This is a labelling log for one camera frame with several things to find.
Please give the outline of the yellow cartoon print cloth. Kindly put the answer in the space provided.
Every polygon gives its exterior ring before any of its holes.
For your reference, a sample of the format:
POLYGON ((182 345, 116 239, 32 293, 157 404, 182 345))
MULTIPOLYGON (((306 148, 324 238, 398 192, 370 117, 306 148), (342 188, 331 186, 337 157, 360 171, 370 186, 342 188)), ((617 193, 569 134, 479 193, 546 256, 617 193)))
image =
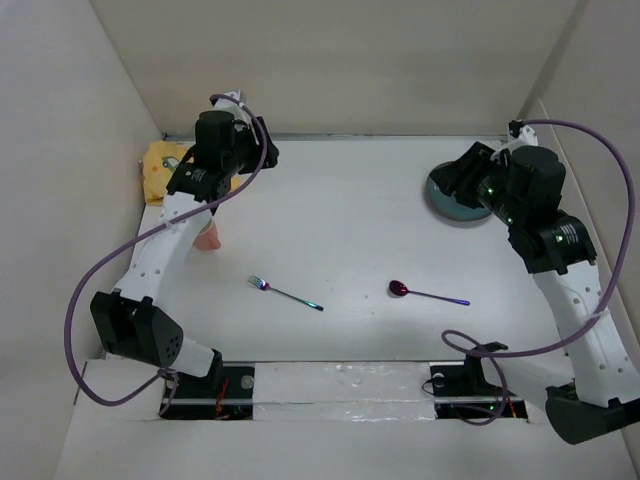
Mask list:
POLYGON ((142 185, 147 205, 161 205, 167 185, 177 166, 187 153, 184 144, 156 141, 142 157, 142 185))

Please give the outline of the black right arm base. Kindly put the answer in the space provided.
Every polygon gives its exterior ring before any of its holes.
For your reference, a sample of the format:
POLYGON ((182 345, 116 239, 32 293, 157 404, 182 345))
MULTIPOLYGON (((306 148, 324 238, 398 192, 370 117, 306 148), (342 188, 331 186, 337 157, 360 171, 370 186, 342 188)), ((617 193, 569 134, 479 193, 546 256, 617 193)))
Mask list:
POLYGON ((500 385, 486 381, 480 358, 431 363, 429 373, 421 390, 434 401, 439 420, 455 419, 472 426, 498 419, 529 420, 523 400, 512 393, 503 398, 500 385))

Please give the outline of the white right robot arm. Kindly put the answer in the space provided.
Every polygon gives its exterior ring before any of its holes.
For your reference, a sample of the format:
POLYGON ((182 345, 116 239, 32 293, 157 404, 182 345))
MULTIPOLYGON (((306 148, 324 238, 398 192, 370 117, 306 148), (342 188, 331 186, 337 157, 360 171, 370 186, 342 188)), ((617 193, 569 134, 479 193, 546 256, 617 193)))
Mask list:
POLYGON ((625 347, 608 304, 616 282, 600 282, 596 248, 585 224, 560 207, 565 165, 541 147, 535 122, 509 124, 499 148, 473 144, 428 177, 435 209, 460 206, 494 215, 547 301, 570 373, 538 365, 543 348, 512 351, 455 330, 443 342, 465 357, 462 381, 473 393, 497 390, 543 410, 555 433, 577 445, 639 420, 639 364, 625 347))

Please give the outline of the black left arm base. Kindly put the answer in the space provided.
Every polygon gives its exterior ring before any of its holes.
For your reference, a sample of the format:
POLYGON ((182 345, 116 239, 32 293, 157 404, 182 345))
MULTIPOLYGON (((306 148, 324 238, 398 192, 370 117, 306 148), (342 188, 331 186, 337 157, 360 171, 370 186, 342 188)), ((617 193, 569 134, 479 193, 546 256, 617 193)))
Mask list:
POLYGON ((255 365, 225 363, 215 380, 183 373, 177 388, 166 379, 159 416, 165 420, 240 421, 253 419, 255 365))

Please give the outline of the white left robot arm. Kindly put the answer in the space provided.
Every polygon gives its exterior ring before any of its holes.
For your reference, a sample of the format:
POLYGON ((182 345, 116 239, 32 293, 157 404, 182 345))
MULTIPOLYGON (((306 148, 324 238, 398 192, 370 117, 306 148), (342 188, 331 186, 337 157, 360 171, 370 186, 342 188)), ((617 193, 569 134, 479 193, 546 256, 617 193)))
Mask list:
POLYGON ((278 149, 241 92, 215 94, 195 123, 195 143, 168 181, 158 222, 112 292, 94 295, 90 310, 104 349, 188 375, 201 396, 222 387, 219 355, 187 338, 167 301, 194 241, 211 229, 217 207, 235 194, 232 180, 277 163, 278 149))

